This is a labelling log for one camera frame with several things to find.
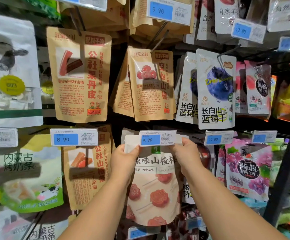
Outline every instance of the hawthorn lollipop illustration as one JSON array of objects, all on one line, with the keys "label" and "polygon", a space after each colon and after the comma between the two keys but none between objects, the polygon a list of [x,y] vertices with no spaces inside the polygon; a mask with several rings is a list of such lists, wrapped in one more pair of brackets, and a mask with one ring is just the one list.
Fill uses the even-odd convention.
[{"label": "hawthorn lollipop illustration", "polygon": [[156,79],[157,73],[155,70],[152,70],[149,65],[143,66],[141,71],[137,72],[138,79]]}]

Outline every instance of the hawthorn snack bag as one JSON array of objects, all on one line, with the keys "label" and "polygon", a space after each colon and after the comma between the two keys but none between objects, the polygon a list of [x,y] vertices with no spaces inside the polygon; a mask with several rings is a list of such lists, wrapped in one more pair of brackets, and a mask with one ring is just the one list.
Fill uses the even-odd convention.
[{"label": "hawthorn snack bag", "polygon": [[[139,135],[126,135],[125,152],[131,152],[139,141]],[[179,134],[176,143],[181,144]],[[171,223],[180,213],[181,176],[180,165],[167,146],[143,147],[128,193],[126,218],[143,226]]]},{"label": "hawthorn snack bag", "polygon": [[129,47],[127,53],[135,121],[172,120],[173,52]]},{"label": "hawthorn snack bag", "polygon": [[131,79],[128,69],[127,53],[122,64],[119,76],[118,87],[113,104],[113,111],[130,117],[134,117],[133,100],[131,98]]},{"label": "hawthorn snack bag", "polygon": [[98,133],[99,145],[64,147],[64,174],[71,210],[83,210],[108,180],[110,133]]},{"label": "hawthorn snack bag", "polygon": [[106,121],[111,36],[48,27],[47,43],[56,118]]}]

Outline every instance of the white snack bag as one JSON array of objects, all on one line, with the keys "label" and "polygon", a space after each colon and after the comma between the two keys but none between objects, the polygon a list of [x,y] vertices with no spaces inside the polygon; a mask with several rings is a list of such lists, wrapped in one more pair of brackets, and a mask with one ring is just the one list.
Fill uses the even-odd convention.
[{"label": "white snack bag", "polygon": [[235,126],[233,113],[236,57],[197,49],[198,127],[227,129]]},{"label": "white snack bag", "polygon": [[197,40],[216,41],[214,9],[214,0],[202,1],[201,15],[197,31]]},{"label": "white snack bag", "polygon": [[186,52],[178,98],[176,121],[198,124],[196,54]]},{"label": "white snack bag", "polygon": [[231,33],[234,19],[238,14],[238,0],[215,0],[216,33]]},{"label": "white snack bag", "polygon": [[269,32],[290,30],[290,0],[270,0],[267,29]]},{"label": "white snack bag", "polygon": [[0,127],[43,124],[34,25],[0,15]]}]

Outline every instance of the blueberry image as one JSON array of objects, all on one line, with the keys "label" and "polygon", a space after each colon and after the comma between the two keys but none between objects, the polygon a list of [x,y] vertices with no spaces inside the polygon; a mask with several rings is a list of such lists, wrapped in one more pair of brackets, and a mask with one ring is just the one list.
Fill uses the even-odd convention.
[{"label": "blueberry image", "polygon": [[233,77],[224,68],[213,67],[207,74],[206,85],[218,102],[232,101]]},{"label": "blueberry image", "polygon": [[195,94],[196,97],[198,97],[197,93],[197,70],[192,70],[190,75],[190,90],[193,94]]}]

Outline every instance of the cartoon cow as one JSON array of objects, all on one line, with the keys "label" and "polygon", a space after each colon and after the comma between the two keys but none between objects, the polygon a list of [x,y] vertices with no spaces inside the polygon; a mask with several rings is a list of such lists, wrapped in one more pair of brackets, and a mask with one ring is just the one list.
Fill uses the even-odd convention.
[{"label": "cartoon cow", "polygon": [[15,65],[15,56],[26,56],[28,51],[25,49],[15,50],[12,45],[0,42],[0,71],[8,71]]}]

